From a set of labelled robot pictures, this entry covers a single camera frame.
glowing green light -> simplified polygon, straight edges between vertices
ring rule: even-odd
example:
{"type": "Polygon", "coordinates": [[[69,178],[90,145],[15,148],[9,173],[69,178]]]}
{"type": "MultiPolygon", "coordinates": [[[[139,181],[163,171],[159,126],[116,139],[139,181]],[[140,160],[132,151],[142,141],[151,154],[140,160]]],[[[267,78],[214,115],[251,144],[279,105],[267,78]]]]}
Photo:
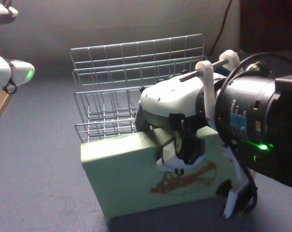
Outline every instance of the glowing green light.
{"type": "Polygon", "coordinates": [[[34,71],[33,70],[30,70],[29,73],[28,73],[28,75],[27,75],[27,80],[28,81],[31,80],[31,78],[33,77],[33,75],[34,75],[34,71]]]}
{"type": "Polygon", "coordinates": [[[260,148],[261,150],[268,150],[268,147],[265,144],[258,145],[258,148],[260,148]]]}

wire basket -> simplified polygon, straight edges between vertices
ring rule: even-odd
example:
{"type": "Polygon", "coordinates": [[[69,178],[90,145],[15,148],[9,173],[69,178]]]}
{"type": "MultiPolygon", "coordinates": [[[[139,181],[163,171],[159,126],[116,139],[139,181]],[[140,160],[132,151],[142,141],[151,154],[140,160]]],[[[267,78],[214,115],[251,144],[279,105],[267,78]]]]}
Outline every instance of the wire basket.
{"type": "Polygon", "coordinates": [[[74,94],[82,143],[136,132],[139,88],[184,69],[193,71],[204,56],[205,35],[71,49],[74,94]]]}

green box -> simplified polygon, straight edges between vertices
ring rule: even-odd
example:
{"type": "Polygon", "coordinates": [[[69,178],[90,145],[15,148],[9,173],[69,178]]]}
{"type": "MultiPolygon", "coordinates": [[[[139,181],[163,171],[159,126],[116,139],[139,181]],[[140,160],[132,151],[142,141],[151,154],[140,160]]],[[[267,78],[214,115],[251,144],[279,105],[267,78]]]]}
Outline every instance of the green box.
{"type": "Polygon", "coordinates": [[[209,127],[197,131],[205,140],[206,157],[183,176],[159,172],[156,160],[173,134],[163,129],[81,145],[81,162],[105,217],[216,197],[228,178],[235,181],[233,163],[223,156],[223,142],[209,127]]]}

gray wall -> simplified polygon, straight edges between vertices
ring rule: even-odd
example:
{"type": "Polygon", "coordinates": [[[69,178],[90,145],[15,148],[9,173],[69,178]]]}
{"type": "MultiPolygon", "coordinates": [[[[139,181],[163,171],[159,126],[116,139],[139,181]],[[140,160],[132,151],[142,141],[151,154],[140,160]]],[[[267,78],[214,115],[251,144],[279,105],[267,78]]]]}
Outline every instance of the gray wall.
{"type": "MultiPolygon", "coordinates": [[[[69,49],[206,34],[206,54],[229,0],[13,0],[17,20],[0,26],[0,54],[34,64],[69,61],[69,49]]],[[[234,0],[215,53],[239,47],[234,0]]]]}

gray cloth surface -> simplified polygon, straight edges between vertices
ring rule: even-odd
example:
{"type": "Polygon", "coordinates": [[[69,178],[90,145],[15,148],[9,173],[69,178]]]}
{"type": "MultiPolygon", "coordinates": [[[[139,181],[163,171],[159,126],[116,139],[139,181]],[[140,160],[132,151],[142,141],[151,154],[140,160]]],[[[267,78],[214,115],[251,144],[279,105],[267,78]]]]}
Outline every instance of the gray cloth surface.
{"type": "MultiPolygon", "coordinates": [[[[281,62],[270,68],[292,74],[281,62]]],[[[259,174],[258,205],[248,215],[223,221],[224,202],[210,199],[107,223],[80,163],[71,70],[37,67],[0,118],[0,232],[292,231],[292,188],[259,174]]]]}

